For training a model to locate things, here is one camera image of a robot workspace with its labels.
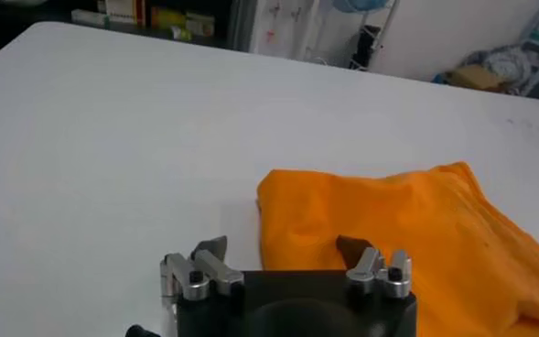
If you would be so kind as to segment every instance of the orange towel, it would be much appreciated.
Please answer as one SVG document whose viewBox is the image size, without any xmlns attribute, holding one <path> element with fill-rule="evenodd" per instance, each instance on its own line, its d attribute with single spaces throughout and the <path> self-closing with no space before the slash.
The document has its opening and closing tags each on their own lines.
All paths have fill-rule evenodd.
<svg viewBox="0 0 539 337">
<path fill-rule="evenodd" d="M 338 235 L 413 259 L 418 336 L 539 336 L 539 244 L 465 163 L 384 179 L 275 170 L 259 185 L 265 269 L 342 269 Z"/>
</svg>

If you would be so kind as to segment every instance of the white surface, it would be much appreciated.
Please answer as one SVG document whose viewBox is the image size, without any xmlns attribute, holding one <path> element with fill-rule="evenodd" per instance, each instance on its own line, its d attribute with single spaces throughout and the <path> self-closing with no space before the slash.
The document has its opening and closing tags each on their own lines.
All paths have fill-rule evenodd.
<svg viewBox="0 0 539 337">
<path fill-rule="evenodd" d="M 539 0 L 401 1 L 371 70 L 430 81 L 471 52 L 519 41 Z"/>
<path fill-rule="evenodd" d="M 0 337 L 160 331 L 165 253 L 259 267 L 270 169 L 456 160 L 539 240 L 539 101 L 34 25 L 0 51 Z"/>
</svg>

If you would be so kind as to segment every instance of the silver metal bracket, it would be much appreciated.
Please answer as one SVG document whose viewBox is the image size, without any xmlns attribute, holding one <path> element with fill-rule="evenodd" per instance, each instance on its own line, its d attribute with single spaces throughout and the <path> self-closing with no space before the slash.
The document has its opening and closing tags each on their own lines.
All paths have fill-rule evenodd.
<svg viewBox="0 0 539 337">
<path fill-rule="evenodd" d="M 160 264 L 161 296 L 165 306 L 186 300 L 203 300 L 210 294 L 210 279 L 182 254 L 168 254 Z"/>
<path fill-rule="evenodd" d="M 383 293 L 392 299 L 409 296 L 412 287 L 412 259 L 405 250 L 393 252 L 391 265 L 377 272 L 377 280 L 383 286 Z"/>
<path fill-rule="evenodd" d="M 385 259 L 381 253 L 372 247 L 366 248 L 356 267 L 346 272 L 347 279 L 360 287 L 361 294 L 366 295 L 374 290 L 375 273 L 385 267 Z"/>
<path fill-rule="evenodd" d="M 216 288 L 222 295 L 230 296 L 235 285 L 244 283 L 242 272 L 230 269 L 206 249 L 195 252 L 194 266 L 216 282 Z"/>
</svg>

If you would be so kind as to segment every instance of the metal rack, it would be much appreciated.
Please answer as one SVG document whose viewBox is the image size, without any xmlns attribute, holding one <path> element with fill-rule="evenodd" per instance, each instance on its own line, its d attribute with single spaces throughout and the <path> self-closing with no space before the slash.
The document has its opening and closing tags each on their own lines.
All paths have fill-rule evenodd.
<svg viewBox="0 0 539 337">
<path fill-rule="evenodd" d="M 317 13 L 313 16 L 313 27 L 310 27 L 308 29 L 308 39 L 313 40 L 313 42 L 307 43 L 307 46 L 305 50 L 303 50 L 300 59 L 308 62 L 341 68 L 350 68 L 350 66 L 353 66 L 352 68 L 354 70 L 368 71 L 368 66 L 365 67 L 359 64 L 351 57 L 353 51 L 357 48 L 359 36 L 361 35 L 361 33 L 366 33 L 372 36 L 373 43 L 370 50 L 370 53 L 372 54 L 372 60 L 372 58 L 376 56 L 377 51 L 383 47 L 382 42 L 385 30 L 391 23 L 391 19 L 399 3 L 399 0 L 388 0 L 385 7 L 378 8 L 372 11 L 364 12 L 357 10 L 354 13 L 340 12 L 333 5 L 334 0 L 316 0 L 316 2 L 318 10 Z M 381 29 L 378 34 L 373 34 L 366 28 L 366 26 L 370 24 L 370 18 L 373 17 L 373 15 L 378 16 L 379 22 L 374 25 Z M 347 34 L 346 38 L 348 39 L 348 41 L 346 41 L 343 48 L 338 48 L 336 50 L 323 49 L 323 46 L 321 45 L 324 42 L 324 37 L 325 34 L 327 34 L 327 31 L 337 31 L 336 27 L 331 27 L 330 29 L 328 28 L 330 21 L 336 21 L 332 20 L 333 16 L 360 16 L 360 21 L 355 19 L 355 21 L 359 21 L 359 29 L 354 28 L 350 35 Z"/>
</svg>

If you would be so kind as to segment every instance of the shelf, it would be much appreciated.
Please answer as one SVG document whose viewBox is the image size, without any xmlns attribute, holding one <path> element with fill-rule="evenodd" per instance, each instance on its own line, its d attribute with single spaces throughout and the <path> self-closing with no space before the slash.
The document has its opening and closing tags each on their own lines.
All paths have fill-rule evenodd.
<svg viewBox="0 0 539 337">
<path fill-rule="evenodd" d="M 35 6 L 7 5 L 0 3 L 0 20 L 33 24 L 39 21 L 70 22 L 74 9 L 96 11 L 95 0 L 48 0 Z"/>
<path fill-rule="evenodd" d="M 166 40 L 173 40 L 177 42 L 188 43 L 192 45 L 205 46 L 205 47 L 214 47 L 220 49 L 226 49 L 227 41 L 222 38 L 204 38 L 199 36 L 192 35 L 191 41 L 180 41 L 174 40 L 171 34 L 171 31 L 161 30 L 161 29 L 149 29 L 141 28 L 136 25 L 122 24 L 112 22 L 109 27 L 100 27 L 100 29 L 112 30 L 121 33 L 140 35 L 150 38 L 161 38 Z"/>
</svg>

